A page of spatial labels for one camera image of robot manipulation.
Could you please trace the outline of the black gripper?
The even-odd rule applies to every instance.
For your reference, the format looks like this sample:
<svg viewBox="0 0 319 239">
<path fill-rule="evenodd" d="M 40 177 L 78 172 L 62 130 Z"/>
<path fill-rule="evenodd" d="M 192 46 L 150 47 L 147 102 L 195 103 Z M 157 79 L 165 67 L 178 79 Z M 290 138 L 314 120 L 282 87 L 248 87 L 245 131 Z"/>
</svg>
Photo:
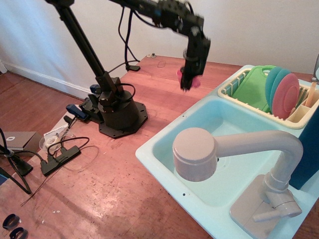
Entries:
<svg viewBox="0 0 319 239">
<path fill-rule="evenodd" d="M 186 92 L 193 84 L 194 77 L 202 75 L 205 69 L 211 41 L 199 32 L 197 35 L 191 33 L 188 37 L 184 75 L 180 77 L 180 88 Z"/>
</svg>

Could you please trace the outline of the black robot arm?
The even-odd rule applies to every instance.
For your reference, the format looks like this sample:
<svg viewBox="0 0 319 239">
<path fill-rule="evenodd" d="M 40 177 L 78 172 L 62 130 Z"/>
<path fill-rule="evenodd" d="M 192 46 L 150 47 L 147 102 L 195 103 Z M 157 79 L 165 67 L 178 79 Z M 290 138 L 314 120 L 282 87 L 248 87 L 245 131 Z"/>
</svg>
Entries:
<svg viewBox="0 0 319 239">
<path fill-rule="evenodd" d="M 72 0 L 50 0 L 60 15 L 82 54 L 90 65 L 100 86 L 98 94 L 105 93 L 111 101 L 125 101 L 121 84 L 113 82 L 104 70 L 80 24 L 71 10 Z M 204 19 L 193 13 L 191 7 L 177 0 L 118 0 L 117 4 L 128 7 L 132 13 L 138 12 L 153 20 L 157 28 L 170 28 L 188 38 L 185 65 L 181 69 L 180 87 L 188 91 L 193 79 L 202 75 L 211 45 L 203 33 Z"/>
</svg>

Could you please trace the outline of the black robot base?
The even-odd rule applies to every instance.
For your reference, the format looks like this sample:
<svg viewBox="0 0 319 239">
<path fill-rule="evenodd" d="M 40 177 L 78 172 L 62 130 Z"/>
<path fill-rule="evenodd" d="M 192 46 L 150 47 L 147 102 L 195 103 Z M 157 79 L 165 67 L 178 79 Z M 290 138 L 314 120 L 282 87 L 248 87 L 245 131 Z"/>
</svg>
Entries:
<svg viewBox="0 0 319 239">
<path fill-rule="evenodd" d="M 133 134 L 148 119 L 144 104 L 135 102 L 118 77 L 101 76 L 91 85 L 91 93 L 80 105 L 89 120 L 99 124 L 99 132 L 112 138 Z"/>
</svg>

